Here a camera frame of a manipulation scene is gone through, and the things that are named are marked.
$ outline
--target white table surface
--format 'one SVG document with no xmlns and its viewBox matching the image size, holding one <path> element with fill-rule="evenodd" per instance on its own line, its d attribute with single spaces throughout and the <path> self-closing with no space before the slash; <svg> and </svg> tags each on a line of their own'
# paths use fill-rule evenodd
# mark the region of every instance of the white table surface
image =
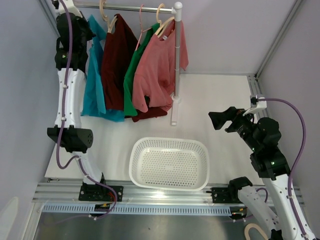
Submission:
<svg viewBox="0 0 320 240">
<path fill-rule="evenodd" d="M 82 128 L 92 129 L 94 159 L 107 180 L 130 181 L 129 162 L 136 141 L 144 137 L 192 139 L 202 142 L 210 157 L 209 183 L 227 184 L 234 178 L 248 177 L 254 185 L 263 184 L 251 165 L 252 153 L 237 133 L 215 131 L 209 112 L 221 112 L 234 106 L 250 107 L 250 89 L 246 76 L 181 74 L 178 123 L 171 126 L 167 116 L 125 122 L 82 116 Z M 71 154 L 63 148 L 60 159 L 65 164 Z M 58 168 L 54 149 L 46 178 L 82 179 L 76 161 L 65 170 Z"/>
</svg>

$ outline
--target green t-shirt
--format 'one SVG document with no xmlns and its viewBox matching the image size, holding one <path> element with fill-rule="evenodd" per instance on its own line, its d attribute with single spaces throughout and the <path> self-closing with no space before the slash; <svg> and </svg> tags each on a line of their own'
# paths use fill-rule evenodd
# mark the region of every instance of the green t-shirt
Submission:
<svg viewBox="0 0 320 240">
<path fill-rule="evenodd" d="M 153 34 L 157 31 L 160 24 L 156 23 L 154 24 L 151 29 L 149 29 L 146 32 L 145 38 L 143 43 L 138 47 L 136 51 L 134 51 L 132 55 L 132 59 L 130 62 L 130 65 L 128 67 L 128 70 L 126 71 L 126 74 L 124 76 L 124 82 L 123 82 L 123 90 L 124 90 L 124 115 L 125 116 L 137 116 L 137 110 L 135 109 L 133 103 L 132 103 L 132 92 L 134 88 L 134 78 L 135 78 L 135 72 L 137 70 L 139 61 L 151 39 Z"/>
</svg>

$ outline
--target white laundry basket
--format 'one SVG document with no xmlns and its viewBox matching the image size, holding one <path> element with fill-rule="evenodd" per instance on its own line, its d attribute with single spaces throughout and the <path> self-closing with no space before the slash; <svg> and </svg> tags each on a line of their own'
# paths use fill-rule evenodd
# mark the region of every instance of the white laundry basket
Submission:
<svg viewBox="0 0 320 240">
<path fill-rule="evenodd" d="M 209 154 L 195 140 L 145 137 L 130 157 L 129 175 L 144 188 L 198 191 L 209 180 Z"/>
</svg>

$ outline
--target clothing rack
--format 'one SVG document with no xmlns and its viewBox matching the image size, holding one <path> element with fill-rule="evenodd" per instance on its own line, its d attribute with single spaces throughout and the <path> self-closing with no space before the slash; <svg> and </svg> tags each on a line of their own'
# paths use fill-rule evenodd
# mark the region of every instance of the clothing rack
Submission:
<svg viewBox="0 0 320 240">
<path fill-rule="evenodd" d="M 98 9 L 98 2 L 86 2 L 86 1 L 73 1 L 74 5 L 78 8 L 91 8 Z M 118 10 L 118 11 L 133 11 L 139 12 L 140 6 L 127 6 L 118 4 L 104 4 L 104 9 Z M 142 7 L 142 12 L 156 13 L 157 7 Z M 180 41 L 181 41 L 181 15 L 182 15 L 182 3 L 177 1 L 172 8 L 161 8 L 159 13 L 174 15 L 175 21 L 175 79 L 174 79 L 174 94 L 172 96 L 172 114 L 171 125 L 176 126 L 178 123 L 178 108 L 181 98 L 179 96 L 179 83 L 180 83 Z"/>
</svg>

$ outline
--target metal pole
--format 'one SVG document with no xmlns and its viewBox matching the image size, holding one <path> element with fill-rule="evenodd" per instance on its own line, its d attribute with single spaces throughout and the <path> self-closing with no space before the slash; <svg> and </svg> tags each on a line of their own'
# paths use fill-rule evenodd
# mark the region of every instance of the metal pole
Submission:
<svg viewBox="0 0 320 240">
<path fill-rule="evenodd" d="M 270 49 L 268 50 L 267 54 L 265 55 L 261 65 L 258 68 L 258 71 L 256 73 L 256 79 L 258 80 L 261 76 L 261 73 L 265 69 L 266 65 L 269 63 L 273 55 L 275 54 L 276 50 L 278 49 L 280 43 L 284 39 L 288 29 L 290 28 L 291 24 L 293 23 L 294 19 L 297 16 L 297 13 L 303 6 L 303 4 L 306 2 L 306 0 L 296 0 L 293 7 L 291 8 L 288 16 L 286 17 L 284 23 L 282 24 L 279 32 L 277 33 Z"/>
<path fill-rule="evenodd" d="M 181 39 L 181 21 L 175 21 L 175 84 L 174 96 L 179 96 L 179 82 L 180 82 L 180 39 Z"/>
<path fill-rule="evenodd" d="M 78 8 L 89 8 L 89 9 L 98 9 L 99 3 L 98 2 L 88 2 L 88 1 L 73 1 L 74 5 Z M 118 4 L 104 4 L 104 9 L 110 9 L 110 10 L 118 10 L 118 11 L 133 11 L 133 12 L 139 12 L 140 7 L 139 6 L 127 6 L 127 5 L 118 5 Z M 158 10 L 157 7 L 143 7 L 142 12 L 146 13 L 156 13 Z M 161 14 L 173 14 L 172 8 L 161 8 L 159 13 Z"/>
</svg>

